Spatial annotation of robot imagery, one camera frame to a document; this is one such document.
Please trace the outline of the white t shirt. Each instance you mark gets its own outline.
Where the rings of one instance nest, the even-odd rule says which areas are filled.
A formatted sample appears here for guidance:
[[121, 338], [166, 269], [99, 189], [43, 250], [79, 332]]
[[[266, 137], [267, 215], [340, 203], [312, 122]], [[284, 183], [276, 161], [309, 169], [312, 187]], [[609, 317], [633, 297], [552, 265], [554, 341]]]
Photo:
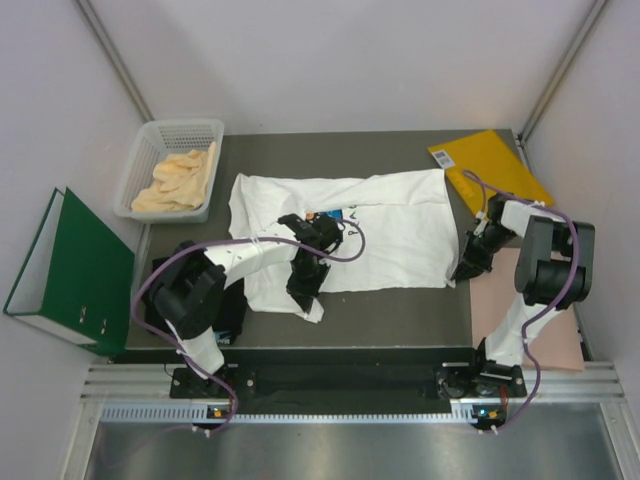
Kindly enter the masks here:
[[446, 288], [458, 263], [458, 233], [438, 169], [369, 178], [236, 177], [229, 232], [262, 236], [278, 218], [326, 213], [348, 220], [324, 293]]

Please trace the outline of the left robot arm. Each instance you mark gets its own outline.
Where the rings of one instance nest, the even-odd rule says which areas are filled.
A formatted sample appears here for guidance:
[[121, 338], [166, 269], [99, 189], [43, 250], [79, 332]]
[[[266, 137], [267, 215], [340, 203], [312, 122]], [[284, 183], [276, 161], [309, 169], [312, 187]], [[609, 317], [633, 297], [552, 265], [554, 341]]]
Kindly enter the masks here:
[[306, 319], [321, 315], [318, 295], [331, 254], [343, 241], [339, 220], [327, 214], [288, 214], [254, 238], [199, 247], [182, 243], [159, 264], [132, 306], [140, 325], [174, 343], [187, 362], [175, 371], [171, 397], [215, 398], [225, 394], [227, 374], [219, 337], [234, 340], [247, 308], [246, 277], [271, 266], [285, 269], [284, 292]]

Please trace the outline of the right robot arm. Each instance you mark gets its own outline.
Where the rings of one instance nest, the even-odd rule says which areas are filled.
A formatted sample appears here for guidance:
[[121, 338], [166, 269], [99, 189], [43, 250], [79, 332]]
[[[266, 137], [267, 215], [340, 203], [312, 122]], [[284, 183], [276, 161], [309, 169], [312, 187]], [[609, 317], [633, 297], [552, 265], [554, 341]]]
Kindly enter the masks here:
[[490, 272], [494, 256], [514, 238], [520, 240], [514, 301], [500, 325], [481, 340], [470, 363], [442, 369], [437, 385], [445, 398], [524, 396], [521, 365], [530, 354], [529, 343], [590, 292], [594, 226], [509, 193], [493, 195], [485, 212], [478, 214], [452, 281]]

